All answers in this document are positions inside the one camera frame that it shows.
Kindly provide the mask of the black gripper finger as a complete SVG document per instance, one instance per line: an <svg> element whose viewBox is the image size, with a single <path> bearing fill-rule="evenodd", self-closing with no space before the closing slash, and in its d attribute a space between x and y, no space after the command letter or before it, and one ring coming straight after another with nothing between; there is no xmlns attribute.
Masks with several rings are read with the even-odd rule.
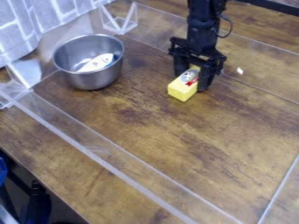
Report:
<svg viewBox="0 0 299 224"><path fill-rule="evenodd" d="M208 86L211 85L215 74L216 74L216 64L205 63L200 67L200 72L198 72L198 80L197 80L198 87L197 87L197 89L200 91L204 91L208 88Z"/></svg>
<svg viewBox="0 0 299 224"><path fill-rule="evenodd" d="M188 57L181 55L174 55L173 59L173 72L174 76L178 77L181 73L189 68Z"/></svg>

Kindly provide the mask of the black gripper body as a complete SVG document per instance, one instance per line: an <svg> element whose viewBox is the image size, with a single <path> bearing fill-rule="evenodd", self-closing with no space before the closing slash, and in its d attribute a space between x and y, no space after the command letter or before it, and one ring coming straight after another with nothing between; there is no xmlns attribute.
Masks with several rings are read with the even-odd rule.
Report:
<svg viewBox="0 0 299 224"><path fill-rule="evenodd" d="M225 56L216 50L220 38L221 12L225 10L227 0L186 0L189 15L186 17L186 38L170 37L168 53L189 58L192 55L204 56L223 68Z"/></svg>

